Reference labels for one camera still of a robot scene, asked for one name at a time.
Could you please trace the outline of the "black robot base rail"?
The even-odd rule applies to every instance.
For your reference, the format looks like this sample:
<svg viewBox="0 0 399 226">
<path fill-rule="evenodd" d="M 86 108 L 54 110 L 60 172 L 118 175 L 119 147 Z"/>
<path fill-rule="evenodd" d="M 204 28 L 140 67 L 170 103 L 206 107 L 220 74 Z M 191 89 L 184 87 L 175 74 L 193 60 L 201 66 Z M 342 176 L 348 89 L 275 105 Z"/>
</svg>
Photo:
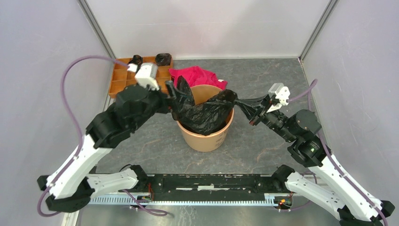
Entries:
<svg viewBox="0 0 399 226">
<path fill-rule="evenodd" d="M 145 174 L 131 193 L 149 194 L 152 201 L 263 201 L 265 194 L 291 192 L 268 174 Z"/>
</svg>

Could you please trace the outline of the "orange plastic trash bin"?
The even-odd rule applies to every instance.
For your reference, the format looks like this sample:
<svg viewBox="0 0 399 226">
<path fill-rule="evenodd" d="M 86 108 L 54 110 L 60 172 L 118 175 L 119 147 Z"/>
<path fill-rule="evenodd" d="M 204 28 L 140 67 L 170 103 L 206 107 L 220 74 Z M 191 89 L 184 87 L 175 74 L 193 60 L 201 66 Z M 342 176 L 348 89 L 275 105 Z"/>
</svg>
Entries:
<svg viewBox="0 0 399 226">
<path fill-rule="evenodd" d="M 191 87 L 191 90 L 195 104 L 203 103 L 222 91 L 220 88 L 211 85 L 197 85 Z M 189 131 L 180 123 L 180 121 L 177 121 L 177 125 L 179 126 L 183 138 L 189 147 L 199 152 L 211 152 L 219 148 L 225 141 L 233 117 L 234 109 L 232 109 L 227 116 L 225 126 L 208 136 L 203 136 Z"/>
</svg>

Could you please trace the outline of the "black plastic trash bag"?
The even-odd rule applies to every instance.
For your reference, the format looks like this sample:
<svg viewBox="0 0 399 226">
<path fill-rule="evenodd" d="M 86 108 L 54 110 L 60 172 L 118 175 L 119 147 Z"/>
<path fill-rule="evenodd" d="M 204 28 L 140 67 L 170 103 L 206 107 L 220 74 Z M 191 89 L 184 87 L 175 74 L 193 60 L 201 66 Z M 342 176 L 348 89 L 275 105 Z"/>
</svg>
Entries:
<svg viewBox="0 0 399 226">
<path fill-rule="evenodd" d="M 173 81 L 166 81 L 165 85 L 169 93 L 167 102 L 173 119 L 189 128 L 191 132 L 204 136 L 222 129 L 234 108 L 234 101 L 238 98 L 234 91 L 225 89 L 197 104 L 184 77 L 178 77 L 176 85 Z"/>
</svg>

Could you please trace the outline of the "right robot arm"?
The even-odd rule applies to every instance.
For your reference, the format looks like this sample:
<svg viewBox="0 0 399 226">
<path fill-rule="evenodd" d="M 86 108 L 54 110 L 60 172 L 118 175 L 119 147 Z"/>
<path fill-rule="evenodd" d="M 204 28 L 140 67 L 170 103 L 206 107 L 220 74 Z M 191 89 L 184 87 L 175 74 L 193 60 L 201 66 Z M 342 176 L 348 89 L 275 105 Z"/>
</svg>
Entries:
<svg viewBox="0 0 399 226">
<path fill-rule="evenodd" d="M 342 226 L 385 226 L 395 210 L 390 201 L 379 200 L 365 190 L 338 162 L 323 139 L 317 136 L 321 124 L 314 112 L 299 110 L 287 117 L 270 96 L 238 99 L 235 104 L 250 125 L 263 123 L 286 142 L 288 152 L 299 164 L 320 177 L 328 188 L 307 180 L 287 165 L 280 166 L 272 178 L 277 192 L 297 193 L 333 215 Z"/>
</svg>

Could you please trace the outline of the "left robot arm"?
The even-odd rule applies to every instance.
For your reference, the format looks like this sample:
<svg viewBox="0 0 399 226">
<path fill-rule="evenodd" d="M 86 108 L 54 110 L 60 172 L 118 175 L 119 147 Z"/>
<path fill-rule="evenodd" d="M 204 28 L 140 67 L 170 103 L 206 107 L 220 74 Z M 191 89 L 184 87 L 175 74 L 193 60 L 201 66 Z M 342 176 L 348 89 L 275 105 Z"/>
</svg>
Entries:
<svg viewBox="0 0 399 226">
<path fill-rule="evenodd" d="M 78 211 L 104 194 L 124 189 L 142 192 L 147 188 L 148 176 L 138 165 L 103 176 L 89 173 L 154 114 L 168 113 L 167 97 L 160 90 L 139 85 L 127 86 L 117 94 L 116 101 L 90 122 L 77 148 L 63 165 L 52 175 L 38 178 L 38 185 L 44 192 L 41 198 L 51 214 Z"/>
</svg>

